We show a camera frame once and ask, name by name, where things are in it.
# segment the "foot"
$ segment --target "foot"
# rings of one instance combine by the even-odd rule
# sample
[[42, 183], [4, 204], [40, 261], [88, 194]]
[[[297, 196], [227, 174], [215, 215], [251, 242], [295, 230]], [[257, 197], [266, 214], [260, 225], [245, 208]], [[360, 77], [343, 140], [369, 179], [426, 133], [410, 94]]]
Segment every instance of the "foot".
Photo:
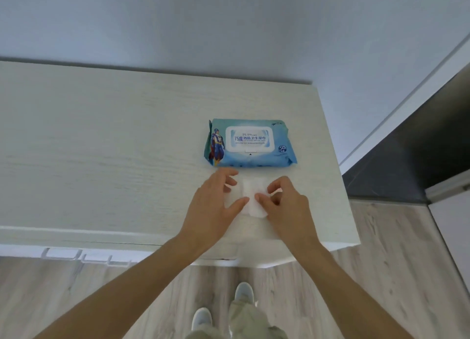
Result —
[[255, 304], [255, 294], [253, 287], [248, 282], [240, 283], [235, 290], [235, 301], [245, 301], [250, 304]]
[[208, 324], [212, 326], [212, 316], [211, 312], [207, 308], [199, 308], [196, 313], [194, 313], [193, 323], [191, 325], [191, 330], [196, 330], [197, 327], [201, 324]]

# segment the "hand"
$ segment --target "hand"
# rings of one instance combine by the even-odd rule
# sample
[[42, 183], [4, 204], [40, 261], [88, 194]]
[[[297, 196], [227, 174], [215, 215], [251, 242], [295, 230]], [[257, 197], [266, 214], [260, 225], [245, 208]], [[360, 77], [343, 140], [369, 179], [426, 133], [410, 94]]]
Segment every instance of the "hand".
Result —
[[233, 168], [219, 168], [194, 194], [178, 236], [196, 246], [199, 255], [211, 248], [225, 234], [233, 219], [250, 200], [243, 197], [230, 207], [224, 205], [224, 193], [235, 186], [231, 176], [238, 174]]
[[267, 212], [267, 219], [279, 238], [286, 244], [291, 253], [305, 246], [320, 245], [314, 221], [310, 213], [308, 199], [292, 185], [287, 176], [282, 176], [267, 187], [271, 197], [257, 193], [255, 199]]

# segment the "person's right arm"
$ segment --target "person's right arm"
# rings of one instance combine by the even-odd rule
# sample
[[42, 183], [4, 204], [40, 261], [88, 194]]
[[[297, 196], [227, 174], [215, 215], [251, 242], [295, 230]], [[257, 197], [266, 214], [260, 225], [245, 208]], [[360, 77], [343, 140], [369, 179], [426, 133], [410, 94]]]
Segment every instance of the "person's right arm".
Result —
[[290, 179], [280, 177], [267, 188], [271, 197], [256, 194], [268, 220], [292, 255], [307, 271], [346, 339], [404, 338], [404, 330], [336, 263], [317, 236], [308, 199]]

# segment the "person's right hand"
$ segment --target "person's right hand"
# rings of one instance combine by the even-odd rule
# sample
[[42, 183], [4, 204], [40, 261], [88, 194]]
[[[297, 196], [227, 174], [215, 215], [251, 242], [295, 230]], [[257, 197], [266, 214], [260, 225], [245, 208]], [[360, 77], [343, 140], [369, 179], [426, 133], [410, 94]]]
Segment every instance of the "person's right hand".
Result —
[[255, 199], [267, 212], [267, 219], [291, 253], [305, 246], [320, 245], [308, 199], [292, 185], [287, 176], [282, 176], [267, 187], [271, 197], [257, 193]]

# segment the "pant leg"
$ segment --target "pant leg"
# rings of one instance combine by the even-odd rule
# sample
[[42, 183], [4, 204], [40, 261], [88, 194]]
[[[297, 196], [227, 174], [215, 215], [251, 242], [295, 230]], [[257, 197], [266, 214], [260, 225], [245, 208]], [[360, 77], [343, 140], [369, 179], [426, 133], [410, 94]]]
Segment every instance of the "pant leg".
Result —
[[211, 325], [201, 324], [186, 336], [186, 339], [225, 339], [222, 333]]
[[228, 320], [232, 339], [288, 339], [284, 330], [269, 324], [263, 311], [243, 299], [232, 302]]

